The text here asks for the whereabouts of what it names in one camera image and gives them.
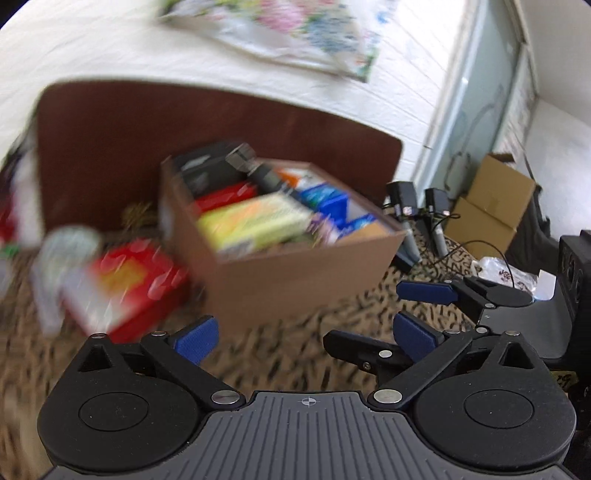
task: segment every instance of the black circular plate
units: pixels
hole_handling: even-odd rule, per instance
[[[38,431],[55,463],[82,472],[129,472],[171,456],[197,426],[193,397],[178,385],[111,369],[86,372],[56,389]]]
[[[502,366],[433,384],[419,396],[414,414],[436,450],[492,471],[560,460],[576,423],[572,405],[548,378]]]

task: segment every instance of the black box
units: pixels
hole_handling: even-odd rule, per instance
[[[246,180],[246,173],[238,171],[226,161],[226,156],[241,144],[218,142],[172,159],[194,198]]]

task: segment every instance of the floral blanket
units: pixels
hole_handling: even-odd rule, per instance
[[[165,0],[163,16],[251,54],[367,81],[398,0]]]

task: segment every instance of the brown box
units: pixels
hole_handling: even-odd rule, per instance
[[[459,213],[461,218],[449,219],[445,234],[460,244],[470,240],[485,240],[505,253],[515,236],[514,228],[483,212],[465,198],[458,199],[453,213]],[[482,257],[500,257],[494,248],[480,242],[466,245],[466,250],[477,260]]]
[[[161,215],[167,242],[184,262],[194,281],[205,286],[206,313],[220,321],[222,335],[269,320],[309,312],[332,301],[374,288],[390,265],[405,232],[380,208],[321,169],[307,163],[272,161],[281,168],[307,168],[346,191],[358,206],[384,227],[357,241],[329,247],[299,247],[250,255],[238,260],[218,258],[195,222],[193,199],[174,174],[170,159],[162,164]]]
[[[535,182],[506,165],[509,154],[488,154],[476,173],[467,200],[511,228],[517,228],[534,193]]]

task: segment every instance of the metal screw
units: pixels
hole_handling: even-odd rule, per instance
[[[384,388],[374,393],[374,399],[380,403],[398,403],[402,400],[402,394],[398,390]]]
[[[218,405],[232,405],[240,400],[240,394],[234,390],[219,390],[212,395],[212,401]]]

